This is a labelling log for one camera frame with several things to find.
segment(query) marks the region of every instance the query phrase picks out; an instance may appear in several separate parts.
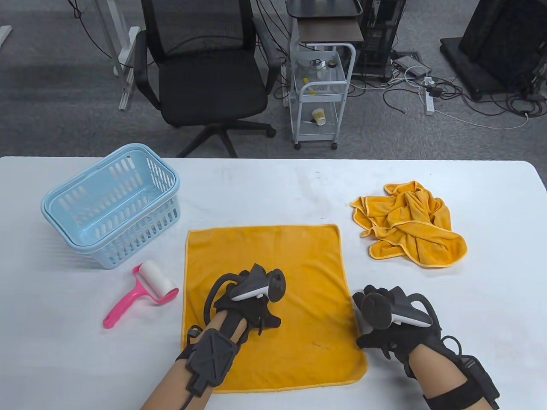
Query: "gray carpet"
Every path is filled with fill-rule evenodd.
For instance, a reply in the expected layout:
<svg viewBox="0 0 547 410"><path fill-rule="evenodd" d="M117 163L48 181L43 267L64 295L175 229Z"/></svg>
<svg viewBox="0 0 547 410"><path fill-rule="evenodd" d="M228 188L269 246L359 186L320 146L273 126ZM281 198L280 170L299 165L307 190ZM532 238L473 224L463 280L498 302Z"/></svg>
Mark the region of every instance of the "gray carpet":
<svg viewBox="0 0 547 410"><path fill-rule="evenodd" d="M396 49L418 50L434 75L453 78L453 70L439 51L439 39L460 36L477 2L408 0ZM284 10L282 0L274 3ZM80 4L84 22L104 46L91 4L87 0ZM120 4L128 25L144 26L138 0ZM66 1L2 0L0 25L5 24L14 29L0 50L0 156L104 156L129 142L147 144L162 156L175 156L201 129L172 128L136 90L130 109L119 112L120 93L112 66L87 39ZM150 68L152 80L157 78L155 70ZM532 119L517 130L493 131L440 114L427 117L417 96L389 93L390 104L408 112L403 115L387 107L381 94L371 91L348 100L337 151L327 143L306 144L295 151L288 111L273 97L267 110L254 119L272 123L277 137L234 132L232 141L240 157L524 160L547 181L547 116ZM459 98L438 103L437 109L498 128L523 123L511 114L485 117L474 113ZM481 109L497 111L490 104L482 104ZM212 138L193 156L228 155L221 142Z"/></svg>

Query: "paper cup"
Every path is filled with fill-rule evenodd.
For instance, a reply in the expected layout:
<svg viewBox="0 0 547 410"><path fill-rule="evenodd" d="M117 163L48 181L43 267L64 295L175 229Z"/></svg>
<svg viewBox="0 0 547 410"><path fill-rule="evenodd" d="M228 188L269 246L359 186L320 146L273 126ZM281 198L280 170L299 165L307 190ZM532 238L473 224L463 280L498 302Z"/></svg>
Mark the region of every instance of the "paper cup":
<svg viewBox="0 0 547 410"><path fill-rule="evenodd" d="M317 125L325 125L327 123L327 119L325 118L325 110L323 108L313 110L311 115L313 115L313 119Z"/></svg>

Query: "office chair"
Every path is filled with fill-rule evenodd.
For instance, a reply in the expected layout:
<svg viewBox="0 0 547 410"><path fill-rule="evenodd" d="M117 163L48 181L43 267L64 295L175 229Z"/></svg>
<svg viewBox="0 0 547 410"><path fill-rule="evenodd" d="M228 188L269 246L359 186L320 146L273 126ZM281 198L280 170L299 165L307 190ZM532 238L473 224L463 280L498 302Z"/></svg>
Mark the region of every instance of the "office chair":
<svg viewBox="0 0 547 410"><path fill-rule="evenodd" d="M242 121L263 112L281 70L281 59L264 22L253 18L250 0L141 0L146 30L135 44L137 88L174 126L205 125L178 157L218 135L232 158L227 130L264 130L270 124ZM258 39L267 59L266 84L254 51ZM159 67L159 97L150 87L147 49Z"/></svg>

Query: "glove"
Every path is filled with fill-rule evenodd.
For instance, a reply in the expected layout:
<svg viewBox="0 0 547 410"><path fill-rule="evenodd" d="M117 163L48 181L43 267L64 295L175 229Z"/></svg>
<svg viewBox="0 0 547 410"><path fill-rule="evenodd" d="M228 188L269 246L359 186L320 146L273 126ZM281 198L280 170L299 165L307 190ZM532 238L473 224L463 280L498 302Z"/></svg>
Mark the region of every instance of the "glove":
<svg viewBox="0 0 547 410"><path fill-rule="evenodd" d="M231 277L230 280L241 283L248 275L249 271L242 271L239 276L234 275L234 277ZM258 328L258 334L261 335L263 329L274 329L281 325L281 319L272 315L268 310L267 304L270 301L266 296L262 296L260 298L250 297L242 301L233 301L230 298L230 293L235 286L237 286L235 283L229 284L226 287L226 292L224 295L222 295L213 306L216 308L217 312L236 312L247 320L247 331L240 339L241 343L244 343L247 340L248 333L252 329ZM206 302L205 311L207 311L209 307L208 302Z"/></svg>
<svg viewBox="0 0 547 410"><path fill-rule="evenodd" d="M378 293L388 298L392 303L395 302L395 297L391 291L384 288L377 289L374 286L369 285L363 292L358 292L353 295L353 300L356 305L360 307L362 300L370 293ZM441 341L441 328L436 316L433 321L434 323L430 327L418 327L406 323L401 323L400 325L391 323L387 329L374 329L371 333L357 338L357 346L360 349L382 349L384 356L388 359L391 359L389 352L394 353L395 358L405 365L406 374L409 377L413 377L410 366L408 365L408 360L410 353L419 344L426 345L450 360L454 361L456 359L456 354L446 348Z"/></svg>

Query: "folded yellow towel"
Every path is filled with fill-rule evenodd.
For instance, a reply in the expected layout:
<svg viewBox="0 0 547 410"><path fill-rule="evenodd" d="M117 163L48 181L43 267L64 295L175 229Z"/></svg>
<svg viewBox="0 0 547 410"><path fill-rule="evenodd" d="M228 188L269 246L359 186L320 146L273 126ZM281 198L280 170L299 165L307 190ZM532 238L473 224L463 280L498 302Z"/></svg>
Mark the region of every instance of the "folded yellow towel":
<svg viewBox="0 0 547 410"><path fill-rule="evenodd" d="M357 323L336 225L190 232L183 343L190 326L204 327L203 305L218 277L254 263L285 275L284 298L268 305L281 318L281 327L261 336L251 332L215 393L293 390L361 379L366 358L355 343Z"/></svg>
<svg viewBox="0 0 547 410"><path fill-rule="evenodd" d="M452 232L450 211L440 198L416 181L387 184L390 195L360 197L351 204L353 220L375 236L374 259L408 256L424 267L451 266L467 254L465 240Z"/></svg>

